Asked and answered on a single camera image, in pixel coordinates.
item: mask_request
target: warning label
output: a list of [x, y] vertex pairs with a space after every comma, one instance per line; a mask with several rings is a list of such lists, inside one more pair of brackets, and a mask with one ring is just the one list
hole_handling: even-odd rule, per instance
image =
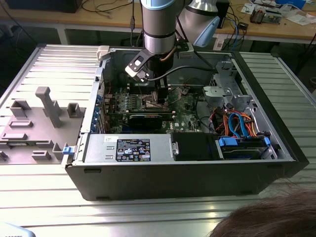
[[151, 161], [149, 139], [118, 139], [116, 160]]

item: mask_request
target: side panel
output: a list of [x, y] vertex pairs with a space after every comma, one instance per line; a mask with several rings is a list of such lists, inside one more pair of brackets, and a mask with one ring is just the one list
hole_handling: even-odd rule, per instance
[[[293, 138], [292, 134], [286, 127], [284, 121], [281, 119], [276, 109], [272, 105], [270, 99], [267, 97], [264, 90], [260, 86], [254, 73], [247, 66], [247, 63], [245, 62], [244, 58], [238, 52], [234, 52], [233, 55], [235, 62], [237, 64], [236, 67], [238, 68], [239, 73], [242, 76], [242, 79], [246, 83], [249, 91], [251, 92], [251, 95], [257, 99], [256, 101], [259, 101], [261, 109], [266, 113], [267, 117], [271, 121], [271, 124], [276, 130], [278, 136], [281, 138], [289, 154], [292, 156], [293, 159], [298, 161], [297, 165], [293, 170], [286, 172], [286, 175], [290, 177], [296, 174], [306, 165], [308, 165], [309, 162], [305, 154], [302, 152], [301, 148]], [[268, 57], [267, 60], [269, 60], [272, 56], [264, 55], [264, 57]]]
[[257, 194], [288, 165], [69, 166], [66, 171], [86, 200], [196, 198]]

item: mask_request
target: table leg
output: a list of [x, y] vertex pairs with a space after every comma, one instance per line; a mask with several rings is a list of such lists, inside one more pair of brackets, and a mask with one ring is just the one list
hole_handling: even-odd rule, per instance
[[56, 28], [58, 36], [59, 36], [59, 40], [61, 44], [69, 44], [68, 42], [68, 37], [66, 35], [66, 29], [65, 27], [58, 27]]
[[9, 25], [0, 25], [1, 26], [1, 29], [7, 34], [7, 36], [9, 37], [13, 37], [14, 34], [11, 30], [11, 26]]
[[227, 34], [217, 34], [213, 50], [222, 50], [224, 40], [227, 39]]

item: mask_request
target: metal bracket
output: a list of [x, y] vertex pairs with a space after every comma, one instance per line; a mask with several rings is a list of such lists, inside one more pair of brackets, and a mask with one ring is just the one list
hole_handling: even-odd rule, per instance
[[102, 46], [99, 46], [98, 47], [98, 51], [97, 51], [97, 57], [98, 57], [98, 60], [101, 61], [101, 60], [104, 60], [104, 56], [109, 54], [110, 52], [110, 47], [108, 45], [102, 45]]
[[143, 49], [133, 58], [132, 61], [130, 61], [130, 63], [125, 68], [125, 71], [131, 77], [136, 76], [145, 65], [145, 63], [147, 63], [147, 61], [154, 56], [155, 54], [150, 53], [147, 49]]

